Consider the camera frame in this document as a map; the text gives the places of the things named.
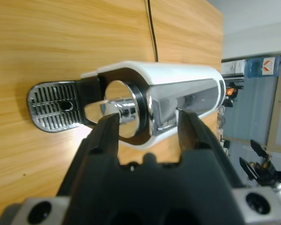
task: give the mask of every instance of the orange light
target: orange light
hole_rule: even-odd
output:
[[[226,89],[226,95],[228,95],[228,96],[232,95],[233,92],[234,92],[234,88],[227,88]]]

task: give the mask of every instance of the drip tray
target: drip tray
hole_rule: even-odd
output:
[[[74,81],[46,82],[34,86],[27,105],[34,124],[46,132],[59,132],[81,125],[81,109]]]

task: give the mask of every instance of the label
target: label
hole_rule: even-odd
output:
[[[274,75],[275,57],[264,58],[262,63],[262,75]]]
[[[221,75],[244,74],[245,60],[223,62]]]

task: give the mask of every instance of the cable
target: cable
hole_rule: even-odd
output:
[[[154,32],[150,0],[148,0],[147,3],[148,3],[147,14],[148,14],[149,25],[151,28],[151,38],[152,38],[152,42],[153,42],[153,51],[154,51],[154,56],[155,56],[155,62],[158,62],[158,50],[157,50],[157,43],[156,43],[155,32]]]

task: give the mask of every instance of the coffee machine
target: coffee machine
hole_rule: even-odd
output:
[[[28,94],[32,121],[45,132],[86,125],[119,113],[119,141],[147,149],[177,132],[178,111],[203,118],[225,96],[214,68],[200,65],[123,61],[84,73],[78,81],[44,82]]]

